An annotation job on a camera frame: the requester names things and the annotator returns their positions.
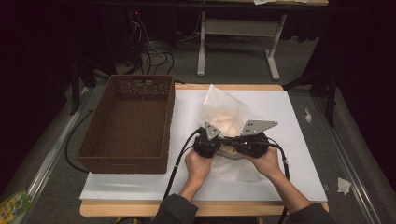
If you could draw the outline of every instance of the floor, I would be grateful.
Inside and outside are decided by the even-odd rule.
[[[180,82],[283,85],[303,73],[316,45],[316,41],[300,43],[296,38],[281,40],[275,55],[281,79],[274,82],[270,78],[268,65],[263,57],[265,46],[269,46],[270,43],[271,39],[268,38],[213,36],[207,43],[205,76],[198,77],[196,76],[198,58],[196,38],[180,42],[176,48],[161,42],[153,42],[148,46],[148,51],[151,53],[151,64],[159,64],[159,66],[152,65],[149,73],[166,74],[173,63],[169,74],[174,75]],[[172,56],[164,54],[164,52],[170,52]],[[163,55],[166,55],[167,63],[162,63],[165,62]],[[146,74],[149,70],[149,65],[146,64],[148,61],[148,57],[144,56],[143,69],[135,73]],[[118,68],[120,73],[128,69],[122,63],[118,64]],[[106,84],[106,79],[97,78],[97,80],[98,84],[95,88],[81,88],[81,107],[74,116],[69,115],[72,102],[68,101],[64,110],[36,142],[2,195],[2,199],[4,199],[21,188],[28,189],[30,195],[33,195],[34,207],[14,223],[105,224],[117,222],[115,217],[91,218],[80,215],[78,197],[84,187],[87,175],[73,169],[64,155],[67,143],[69,158],[74,164],[78,164],[75,157],[89,124],[89,119],[84,120],[83,117],[89,114],[89,110],[95,109]],[[374,167],[376,171],[375,176],[378,178],[376,188],[380,186],[380,189],[372,190],[369,184],[370,180],[365,180],[363,176],[365,171],[360,168],[359,162],[346,160],[348,155],[350,157],[351,153],[354,153],[355,146],[352,145],[363,140],[359,136],[359,130],[355,127],[353,118],[348,114],[342,94],[337,92],[337,105],[334,112],[335,128],[331,128],[323,118],[323,99],[311,97],[308,89],[309,86],[300,86],[289,91],[290,101],[320,180],[326,188],[331,215],[337,223],[381,223],[384,221],[387,221],[384,223],[391,223],[389,221],[394,220],[394,217],[388,213],[388,208],[394,206],[394,203],[386,204],[382,198],[392,195],[392,191],[386,184],[382,184],[384,179],[380,171],[375,168],[375,162],[370,159],[367,161],[372,163],[371,167]],[[65,95],[70,99],[70,90]],[[306,108],[312,114],[311,123],[304,119]],[[73,127],[76,127],[75,125],[80,121],[81,124],[68,139]],[[350,137],[356,140],[352,144],[348,142]],[[347,151],[343,148],[344,143],[346,143]],[[358,150],[367,150],[367,148],[359,145]],[[338,177],[348,179],[353,183],[352,189],[347,195],[337,192]],[[367,191],[369,191],[368,200],[364,199]],[[264,220],[265,223],[277,223],[278,217],[265,217]],[[238,220],[224,223],[246,222]]]

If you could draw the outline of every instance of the dark background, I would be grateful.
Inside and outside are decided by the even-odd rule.
[[[82,61],[90,71],[99,68],[115,74],[114,63],[136,63],[139,53],[133,49],[120,52],[131,45],[123,9],[77,9],[21,0],[2,4],[0,191],[63,108],[64,90],[70,85],[76,60]],[[374,0],[331,1],[333,6],[356,10],[342,16],[337,14],[330,20],[323,16],[290,15],[282,38],[297,35],[300,41],[305,41],[321,36],[305,75],[323,64],[330,63],[335,68],[337,86],[367,146],[396,189],[394,7],[392,3]],[[189,34],[195,28],[196,16],[190,12],[140,12],[150,35],[173,45],[177,30]],[[328,80],[323,76],[310,83],[317,85],[323,79],[325,83]]]

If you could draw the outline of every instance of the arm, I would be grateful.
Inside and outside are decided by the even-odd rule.
[[[249,156],[245,158],[254,164],[260,174],[265,175],[274,184],[290,213],[289,223],[333,223],[330,215],[322,207],[309,202],[283,175],[279,168],[275,147],[269,147],[267,153],[258,159]]]
[[[186,155],[189,179],[178,195],[173,194],[163,200],[151,224],[191,224],[194,221],[198,208],[191,201],[209,175],[212,161],[213,158],[203,158],[194,150]]]

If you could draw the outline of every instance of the translucent plastic bag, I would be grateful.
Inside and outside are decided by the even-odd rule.
[[[221,130],[221,135],[235,137],[240,135],[249,119],[260,120],[262,116],[229,93],[219,90],[214,85],[210,86],[199,119],[201,127],[205,127],[205,122],[209,122]],[[221,146],[219,155],[215,156],[213,161],[211,173],[233,180],[259,180],[259,173],[253,164],[243,159],[233,147]]]

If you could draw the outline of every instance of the sleeve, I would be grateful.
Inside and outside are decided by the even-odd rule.
[[[313,203],[306,208],[303,208],[290,215],[286,222],[287,224],[335,224],[334,219],[324,208],[318,204]]]
[[[198,207],[187,199],[172,194],[165,198],[151,224],[192,224]]]

